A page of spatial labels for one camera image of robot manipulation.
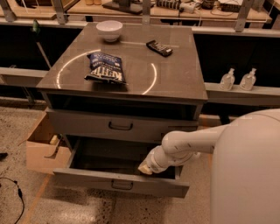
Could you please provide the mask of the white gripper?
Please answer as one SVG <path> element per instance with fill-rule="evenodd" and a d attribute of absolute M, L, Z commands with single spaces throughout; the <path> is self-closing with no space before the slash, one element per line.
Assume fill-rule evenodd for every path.
<path fill-rule="evenodd" d="M 139 165 L 138 170 L 147 175 L 164 172 L 168 167 L 175 166 L 177 159 L 166 154 L 161 146 L 152 149 L 147 155 L 146 164 Z"/>

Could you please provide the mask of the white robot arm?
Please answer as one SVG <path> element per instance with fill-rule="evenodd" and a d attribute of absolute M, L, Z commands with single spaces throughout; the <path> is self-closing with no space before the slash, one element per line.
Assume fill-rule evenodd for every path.
<path fill-rule="evenodd" d="M 171 131 L 138 170 L 160 173 L 191 152 L 213 155 L 211 224 L 280 224 L 280 109 L 265 109 L 230 124 Z"/>

